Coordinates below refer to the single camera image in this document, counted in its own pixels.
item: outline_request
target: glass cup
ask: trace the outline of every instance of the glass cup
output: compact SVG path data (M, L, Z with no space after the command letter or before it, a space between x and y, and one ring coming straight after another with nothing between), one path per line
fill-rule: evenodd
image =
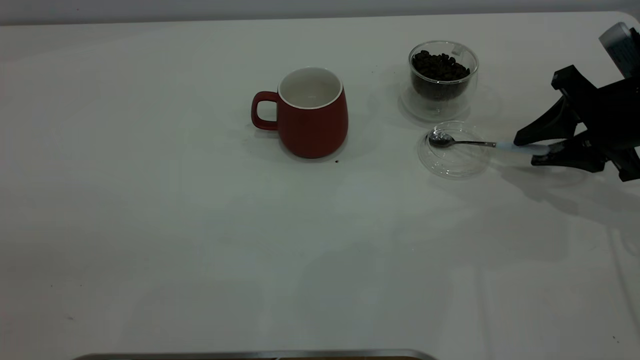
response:
M435 80L423 76L412 59L426 50L431 55L446 54L456 63L469 69L469 74L458 80ZM476 92L478 58L468 47L451 41L424 42L409 53L411 88L403 94L405 106L414 115L424 119L449 120L465 111Z

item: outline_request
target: coffee bean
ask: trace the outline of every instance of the coffee bean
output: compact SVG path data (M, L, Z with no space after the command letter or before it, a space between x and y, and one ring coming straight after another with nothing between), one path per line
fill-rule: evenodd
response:
M411 64L420 75L436 81L456 81L471 73L470 69L458 63L454 57L444 53L432 55L425 50L414 55ZM468 85L466 81L455 84L433 83L415 74L412 74L411 80L418 94L436 101L453 99L462 94Z

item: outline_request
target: mug rim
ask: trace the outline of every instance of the mug rim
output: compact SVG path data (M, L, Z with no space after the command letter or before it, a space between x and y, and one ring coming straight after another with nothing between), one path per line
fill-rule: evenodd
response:
M324 105L320 105L320 106L314 106L314 107L311 107L311 108L306 108L304 106L293 105L289 101L287 101L287 99L285 99L284 96L282 96L282 93L280 92L280 87L282 86L282 82L285 81L287 76L293 74L294 72L300 71L300 70L306 70L306 69L323 70L323 71L326 71L329 74L333 75L338 80L338 83L340 83L340 90L338 91L338 94L331 101L329 101L328 103L326 103ZM344 86L342 84L342 79L338 75L336 75L333 71L327 69L326 67L316 67L316 66L301 67L300 69L293 70L292 72L290 72L287 75L285 75L282 78L282 80L280 80L280 82L278 83L278 96L279 96L279 98L281 98L281 100L284 101L284 103L286 103L287 105L291 106L292 108L296 108L296 109L300 109L300 110L317 110L317 109L325 108L325 107L333 104L342 95L343 91L344 91Z

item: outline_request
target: gray wall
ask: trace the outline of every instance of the gray wall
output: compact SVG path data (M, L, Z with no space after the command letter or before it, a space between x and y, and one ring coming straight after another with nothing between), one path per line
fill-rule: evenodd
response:
M0 24L627 10L639 0L0 0Z

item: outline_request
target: clear glass saucer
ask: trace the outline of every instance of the clear glass saucer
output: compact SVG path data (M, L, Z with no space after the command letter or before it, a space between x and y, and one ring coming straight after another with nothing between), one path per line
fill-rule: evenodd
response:
M443 131L455 140L483 142L474 126L462 121L448 121L436 125L418 141L418 157L432 173L446 179L466 179L484 172L489 165L490 149L475 145L452 145L445 149L432 147L428 136Z

